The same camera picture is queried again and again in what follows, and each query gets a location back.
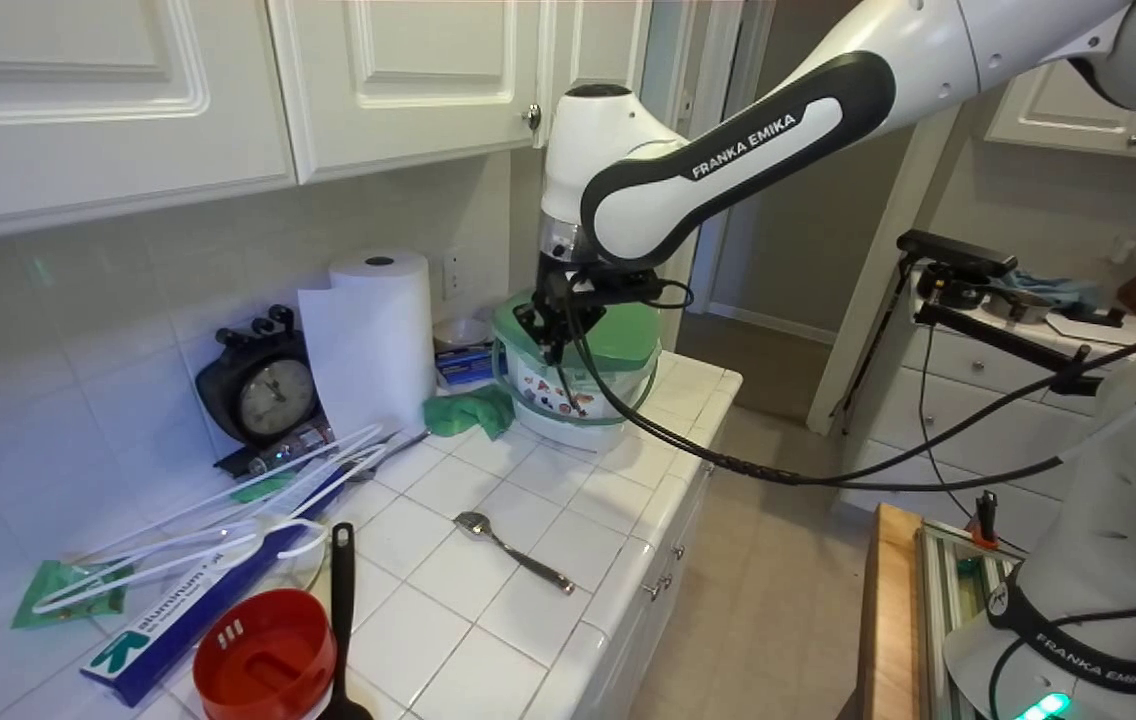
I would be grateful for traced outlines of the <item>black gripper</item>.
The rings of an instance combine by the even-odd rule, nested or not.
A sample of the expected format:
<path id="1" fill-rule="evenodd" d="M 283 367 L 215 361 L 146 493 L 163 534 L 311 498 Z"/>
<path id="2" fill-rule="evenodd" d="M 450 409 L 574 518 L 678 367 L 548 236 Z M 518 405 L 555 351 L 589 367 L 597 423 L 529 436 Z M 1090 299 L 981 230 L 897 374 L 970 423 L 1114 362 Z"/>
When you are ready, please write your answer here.
<path id="1" fill-rule="evenodd" d="M 538 262 L 538 288 L 511 308 L 518 325 L 546 348 L 546 362 L 559 367 L 570 343 L 589 330 L 607 304 L 654 304 L 660 274 L 654 268 L 574 268 L 565 260 Z"/>

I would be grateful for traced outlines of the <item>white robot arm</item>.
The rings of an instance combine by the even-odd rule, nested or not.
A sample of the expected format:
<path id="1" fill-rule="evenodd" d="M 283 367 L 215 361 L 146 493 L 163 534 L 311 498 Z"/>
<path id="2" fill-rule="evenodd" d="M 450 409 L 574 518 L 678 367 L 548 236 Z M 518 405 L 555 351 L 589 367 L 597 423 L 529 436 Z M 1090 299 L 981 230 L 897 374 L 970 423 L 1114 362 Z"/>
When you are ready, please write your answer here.
<path id="1" fill-rule="evenodd" d="M 1136 0 L 860 0 L 755 102 L 683 140 L 622 85 L 578 85 L 548 134 L 546 240 L 518 313 L 553 354 L 709 214 L 869 134 L 1064 58 L 1136 109 Z M 944 667 L 983 720 L 1136 720 L 1136 409 L 1058 461 L 1068 498 Z"/>

